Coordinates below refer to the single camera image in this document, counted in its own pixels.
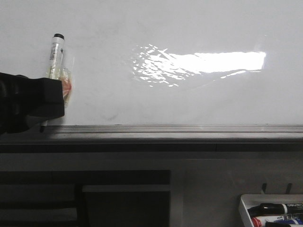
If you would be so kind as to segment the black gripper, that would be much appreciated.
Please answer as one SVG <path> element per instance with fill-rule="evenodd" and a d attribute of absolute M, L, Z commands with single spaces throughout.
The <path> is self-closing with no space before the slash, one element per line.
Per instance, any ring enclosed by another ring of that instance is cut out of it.
<path fill-rule="evenodd" d="M 23 89 L 27 85 L 28 115 L 42 118 L 60 118 L 65 114 L 62 82 L 22 75 L 0 74 L 0 133 L 27 131 Z"/>

